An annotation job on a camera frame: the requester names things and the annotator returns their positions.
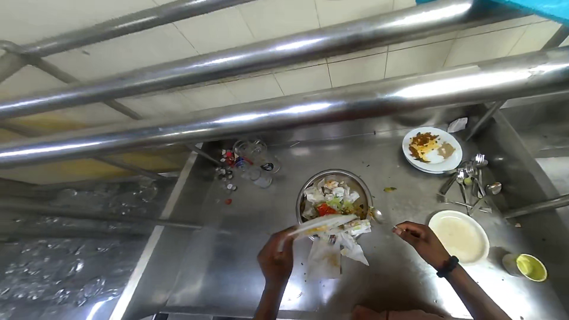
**hand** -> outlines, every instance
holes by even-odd
[[[399,223],[393,232],[412,245],[421,258],[436,270],[444,267],[451,257],[436,234],[424,224],[405,221]]]
[[[285,286],[292,272],[293,236],[288,234],[295,227],[290,227],[271,236],[259,252],[257,261],[265,276],[265,286]],[[284,242],[283,251],[279,252],[280,243]]]

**steel bowl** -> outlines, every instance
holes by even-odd
[[[363,204],[364,212],[368,212],[369,207],[373,206],[372,195],[369,192],[368,187],[365,185],[365,182],[360,179],[360,177],[354,173],[351,173],[350,171],[341,169],[328,169],[313,175],[300,189],[298,198],[296,199],[296,219],[298,220],[299,224],[307,221],[301,215],[306,207],[306,197],[304,196],[304,190],[308,187],[311,187],[313,184],[318,183],[323,178],[332,178],[338,182],[343,181],[348,185],[348,187],[350,187],[350,190],[357,191],[357,193],[360,194],[360,198],[354,202],[354,206]]]

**tiled wall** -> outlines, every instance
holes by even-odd
[[[27,43],[166,2],[3,0],[0,39]],[[89,80],[414,5],[413,0],[257,0],[46,59],[81,80]],[[558,28],[557,23],[530,16],[120,102],[145,117],[163,117],[432,72],[538,50]],[[0,84],[0,99],[62,86],[42,71],[26,67]],[[130,120],[106,105],[92,104],[12,121],[54,132]],[[13,135],[0,138],[9,140]]]

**soapy water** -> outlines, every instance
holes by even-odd
[[[86,208],[117,215],[157,217],[173,183],[98,184],[90,190],[64,189],[50,205]],[[82,228],[148,233],[147,225],[71,218],[40,217],[39,228]],[[98,301],[117,298],[128,282],[146,243],[112,239],[19,239],[0,247],[0,320],[20,319],[33,310],[41,318]]]

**yellow cup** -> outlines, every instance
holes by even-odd
[[[542,282],[547,279],[547,269],[534,256],[525,253],[521,255],[509,253],[502,258],[502,264],[512,276],[526,277],[536,282]]]

